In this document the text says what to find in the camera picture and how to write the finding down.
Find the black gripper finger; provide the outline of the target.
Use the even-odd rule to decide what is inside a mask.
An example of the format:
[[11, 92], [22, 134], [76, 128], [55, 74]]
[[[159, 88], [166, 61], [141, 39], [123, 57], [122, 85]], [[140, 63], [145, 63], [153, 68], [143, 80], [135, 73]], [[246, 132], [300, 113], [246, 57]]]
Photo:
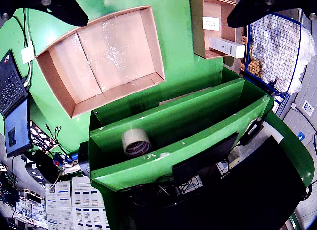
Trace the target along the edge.
[[0, 17], [7, 21], [21, 8], [45, 12], [78, 27], [86, 26], [89, 20], [76, 0], [0, 0]]
[[269, 14], [300, 8], [305, 16], [317, 19], [317, 0], [240, 0], [227, 17], [229, 27], [247, 26]]

